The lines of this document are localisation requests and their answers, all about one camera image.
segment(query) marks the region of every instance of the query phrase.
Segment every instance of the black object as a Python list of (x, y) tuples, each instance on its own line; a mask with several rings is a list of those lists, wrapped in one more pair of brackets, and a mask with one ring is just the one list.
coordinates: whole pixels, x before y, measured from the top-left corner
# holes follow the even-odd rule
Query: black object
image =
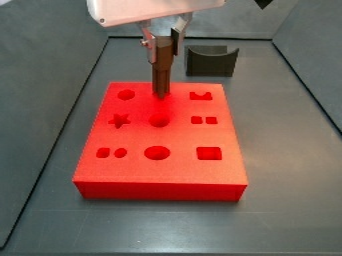
[(186, 46), (188, 76), (232, 77), (240, 49), (228, 52), (228, 46), (190, 45)]
[(273, 2), (273, 0), (254, 0), (262, 9), (268, 7), (268, 5)]
[(85, 0), (0, 6), (0, 247), (19, 214), (107, 35)]

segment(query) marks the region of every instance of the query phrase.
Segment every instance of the red foam block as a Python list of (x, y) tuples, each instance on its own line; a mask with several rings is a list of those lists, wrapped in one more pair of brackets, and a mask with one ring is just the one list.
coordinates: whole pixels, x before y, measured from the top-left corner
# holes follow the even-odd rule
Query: red foam block
[(238, 201), (248, 177), (222, 85), (110, 84), (73, 179), (85, 198)]

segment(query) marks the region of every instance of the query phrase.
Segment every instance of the notched hole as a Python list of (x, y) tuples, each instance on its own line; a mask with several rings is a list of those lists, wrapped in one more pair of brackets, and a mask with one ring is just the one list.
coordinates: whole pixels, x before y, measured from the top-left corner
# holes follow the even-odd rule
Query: notched hole
[(115, 128), (119, 129), (125, 124), (130, 124), (131, 121), (129, 120), (129, 114), (126, 115), (119, 115), (114, 114), (113, 120), (109, 121), (109, 124), (114, 124)]
[(118, 148), (114, 152), (117, 158), (123, 158), (127, 155), (126, 148)]
[(222, 151), (220, 147), (198, 147), (200, 160), (222, 160)]
[(196, 92), (190, 92), (192, 100), (213, 100), (213, 96), (210, 92), (206, 92), (204, 95), (198, 95)]
[(107, 158), (110, 156), (110, 148), (99, 148), (97, 152), (97, 157), (98, 158)]
[(201, 116), (192, 116), (192, 124), (204, 124)]
[(151, 160), (165, 160), (170, 156), (169, 148), (163, 146), (154, 146), (146, 149), (145, 156)]
[(118, 93), (118, 98), (121, 100), (131, 100), (135, 97), (135, 92), (133, 90), (123, 90)]
[(208, 124), (218, 124), (218, 118), (216, 116), (206, 117)]
[(165, 127), (170, 123), (170, 118), (166, 114), (155, 114), (150, 117), (149, 122), (154, 127)]

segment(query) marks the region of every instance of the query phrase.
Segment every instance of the gray table surface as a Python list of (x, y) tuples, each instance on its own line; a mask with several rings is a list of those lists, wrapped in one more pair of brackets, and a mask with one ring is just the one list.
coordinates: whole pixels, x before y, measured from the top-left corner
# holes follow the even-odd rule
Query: gray table surface
[(110, 81), (150, 81), (138, 39), (111, 39), (0, 254), (342, 252), (342, 139), (272, 42), (241, 48), (225, 84), (250, 186), (240, 203), (85, 200), (71, 177)]

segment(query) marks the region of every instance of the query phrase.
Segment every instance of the metal wall panel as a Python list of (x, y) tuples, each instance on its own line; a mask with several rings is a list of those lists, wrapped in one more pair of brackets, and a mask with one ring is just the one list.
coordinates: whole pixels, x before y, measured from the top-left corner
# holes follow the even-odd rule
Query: metal wall panel
[[(262, 10), (254, 0), (230, 0), (222, 8), (194, 13), (189, 37), (272, 39), (298, 0), (274, 0)], [(169, 35), (176, 17), (155, 19), (153, 32)], [(135, 24), (107, 29), (109, 35), (141, 36)]]
[(274, 44), (342, 131), (342, 1), (301, 0)]
[(0, 7), (0, 247), (106, 42), (85, 0)]

